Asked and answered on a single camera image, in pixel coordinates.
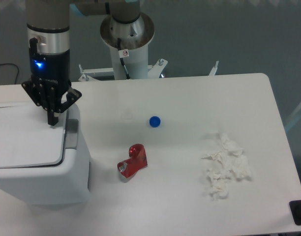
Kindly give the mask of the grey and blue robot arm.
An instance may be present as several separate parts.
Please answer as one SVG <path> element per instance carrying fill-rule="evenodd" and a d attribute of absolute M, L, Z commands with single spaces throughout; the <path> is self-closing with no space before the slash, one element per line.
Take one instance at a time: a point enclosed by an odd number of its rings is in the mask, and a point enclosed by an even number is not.
<path fill-rule="evenodd" d="M 31 76 L 22 87 L 35 105 L 47 112 L 51 126 L 82 96 L 72 88 L 69 77 L 71 6 L 85 16 L 111 15 L 124 24 L 140 16 L 138 0 L 26 1 Z"/>

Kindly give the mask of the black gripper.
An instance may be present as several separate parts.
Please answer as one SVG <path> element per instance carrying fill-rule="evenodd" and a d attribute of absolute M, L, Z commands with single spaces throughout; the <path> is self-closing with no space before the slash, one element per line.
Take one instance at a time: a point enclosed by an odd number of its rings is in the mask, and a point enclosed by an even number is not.
<path fill-rule="evenodd" d="M 31 79 L 22 82 L 21 86 L 34 104 L 47 112 L 48 124 L 54 126 L 59 115 L 81 98 L 82 93 L 70 87 L 70 51 L 45 54 L 38 51 L 37 43 L 36 38 L 29 40 Z M 66 101 L 61 103 L 59 98 L 65 93 Z"/>

